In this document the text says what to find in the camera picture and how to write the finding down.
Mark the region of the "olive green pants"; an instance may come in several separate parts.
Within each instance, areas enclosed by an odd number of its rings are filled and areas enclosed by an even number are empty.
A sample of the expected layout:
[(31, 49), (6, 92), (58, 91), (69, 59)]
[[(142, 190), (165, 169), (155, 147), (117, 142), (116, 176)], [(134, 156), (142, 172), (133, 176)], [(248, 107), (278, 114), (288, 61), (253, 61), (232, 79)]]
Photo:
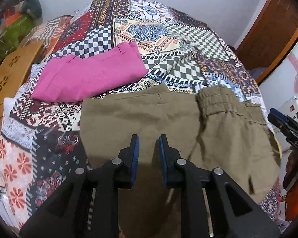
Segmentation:
[(198, 94), (142, 91), (86, 99), (80, 131), (88, 161), (102, 166), (140, 139), (135, 185), (119, 193), (119, 225), (126, 237), (179, 237), (180, 194), (163, 185), (158, 139), (199, 168), (222, 168), (255, 202), (277, 183), (278, 143), (261, 106), (240, 101), (231, 88), (215, 85)]

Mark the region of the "patchwork patterned bedspread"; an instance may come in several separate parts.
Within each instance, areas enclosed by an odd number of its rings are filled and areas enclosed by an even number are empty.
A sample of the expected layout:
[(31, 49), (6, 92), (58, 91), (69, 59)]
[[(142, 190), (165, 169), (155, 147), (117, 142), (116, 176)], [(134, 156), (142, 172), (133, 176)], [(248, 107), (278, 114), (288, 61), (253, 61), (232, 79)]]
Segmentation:
[[(86, 99), (132, 93), (164, 85), (167, 91), (198, 94), (223, 85), (240, 101), (263, 98), (231, 48), (205, 23), (150, 0), (95, 0), (69, 25), (53, 52), (32, 66), (29, 80), (14, 97), (4, 99), (0, 133), (0, 184), (8, 225), (20, 230), (43, 202), (75, 171), (91, 167), (79, 134), (82, 104), (44, 102), (31, 95), (46, 64), (53, 58), (88, 58), (122, 42), (136, 42), (148, 73), (140, 80)], [(273, 186), (260, 207), (272, 219), (279, 206)]]

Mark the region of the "teal stuffed toy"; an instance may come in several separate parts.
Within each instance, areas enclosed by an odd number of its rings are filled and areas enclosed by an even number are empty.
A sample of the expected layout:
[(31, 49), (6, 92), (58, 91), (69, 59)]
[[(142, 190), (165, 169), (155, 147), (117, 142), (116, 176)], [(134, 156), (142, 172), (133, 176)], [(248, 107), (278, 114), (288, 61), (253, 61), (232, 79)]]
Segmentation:
[(28, 14), (34, 20), (41, 18), (42, 7), (39, 0), (7, 0), (6, 6), (17, 13)]

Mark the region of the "orange right sleeve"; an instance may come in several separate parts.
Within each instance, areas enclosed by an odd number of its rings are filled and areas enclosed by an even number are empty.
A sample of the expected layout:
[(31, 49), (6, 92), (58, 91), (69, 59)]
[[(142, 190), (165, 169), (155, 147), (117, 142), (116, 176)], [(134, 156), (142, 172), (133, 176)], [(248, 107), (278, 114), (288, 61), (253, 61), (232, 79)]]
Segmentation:
[(286, 196), (286, 221), (292, 221), (298, 215), (298, 182), (292, 186)]

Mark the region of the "brown wooden door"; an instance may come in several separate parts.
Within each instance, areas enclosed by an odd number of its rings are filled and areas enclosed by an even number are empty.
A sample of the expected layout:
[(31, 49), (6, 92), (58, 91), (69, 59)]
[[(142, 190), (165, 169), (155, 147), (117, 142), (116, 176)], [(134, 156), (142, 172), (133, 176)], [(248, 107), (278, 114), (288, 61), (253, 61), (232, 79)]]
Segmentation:
[(298, 7), (292, 0), (266, 0), (237, 48), (245, 69), (262, 83), (298, 41)]

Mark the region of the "pink folded pants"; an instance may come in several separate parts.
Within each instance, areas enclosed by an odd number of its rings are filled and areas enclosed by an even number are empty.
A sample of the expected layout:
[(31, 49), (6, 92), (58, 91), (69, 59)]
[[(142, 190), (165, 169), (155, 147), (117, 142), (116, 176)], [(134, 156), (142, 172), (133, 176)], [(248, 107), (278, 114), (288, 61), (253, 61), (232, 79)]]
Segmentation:
[(136, 42), (122, 42), (88, 58), (66, 55), (51, 59), (31, 95), (44, 102), (79, 102), (137, 82), (148, 73)]

